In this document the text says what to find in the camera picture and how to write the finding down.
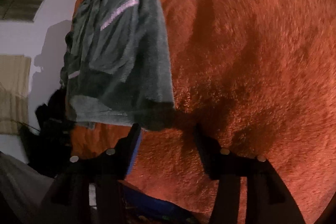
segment white wall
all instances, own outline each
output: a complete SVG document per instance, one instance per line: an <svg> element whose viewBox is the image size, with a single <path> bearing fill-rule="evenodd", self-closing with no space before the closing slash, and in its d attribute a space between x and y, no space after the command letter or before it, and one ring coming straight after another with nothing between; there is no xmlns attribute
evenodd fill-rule
<svg viewBox="0 0 336 224"><path fill-rule="evenodd" d="M34 23L0 21L0 54L31 57L29 124L38 128L36 107L59 87L59 70L66 49L64 36L71 27L76 0L45 0ZM26 161L16 136L0 135L0 151Z"/></svg>

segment orange blanket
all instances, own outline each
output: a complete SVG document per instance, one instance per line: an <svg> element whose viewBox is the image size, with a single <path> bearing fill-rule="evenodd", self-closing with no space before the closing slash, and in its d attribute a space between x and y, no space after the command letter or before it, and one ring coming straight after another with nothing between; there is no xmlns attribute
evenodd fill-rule
<svg viewBox="0 0 336 224"><path fill-rule="evenodd" d="M336 190L336 0L161 1L175 125L144 133L127 182L208 217L217 183L193 143L200 122L222 146L265 155L313 223ZM76 127L73 153L98 155L128 130Z"/></svg>

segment beige curtain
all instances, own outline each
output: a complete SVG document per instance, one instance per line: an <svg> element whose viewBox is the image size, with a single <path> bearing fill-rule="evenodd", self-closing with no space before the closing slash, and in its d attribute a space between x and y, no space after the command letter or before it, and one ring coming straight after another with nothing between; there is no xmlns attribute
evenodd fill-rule
<svg viewBox="0 0 336 224"><path fill-rule="evenodd" d="M28 83L31 58L0 55L0 134L18 134L28 123Z"/></svg>

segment gray cloth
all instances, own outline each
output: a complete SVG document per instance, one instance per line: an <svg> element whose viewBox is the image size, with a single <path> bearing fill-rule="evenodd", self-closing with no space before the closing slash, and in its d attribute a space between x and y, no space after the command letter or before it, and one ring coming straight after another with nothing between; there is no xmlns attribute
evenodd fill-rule
<svg viewBox="0 0 336 224"><path fill-rule="evenodd" d="M35 224L40 204L53 182L23 162L0 152L0 192L21 223Z"/></svg>
<svg viewBox="0 0 336 224"><path fill-rule="evenodd" d="M61 71L76 122L171 126L174 100L160 0L84 0Z"/></svg>

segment pink stripe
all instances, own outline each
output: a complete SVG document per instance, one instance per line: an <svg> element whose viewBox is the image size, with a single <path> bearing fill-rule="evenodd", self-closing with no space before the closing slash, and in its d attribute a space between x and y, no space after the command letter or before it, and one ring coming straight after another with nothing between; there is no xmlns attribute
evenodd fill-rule
<svg viewBox="0 0 336 224"><path fill-rule="evenodd" d="M110 18L104 22L104 24L100 27L100 30L104 30L108 25L111 24L111 22L120 15L123 11L125 11L127 8L132 7L134 5L139 4L139 0L129 0L125 2L122 6L120 6L117 10L115 10Z"/></svg>

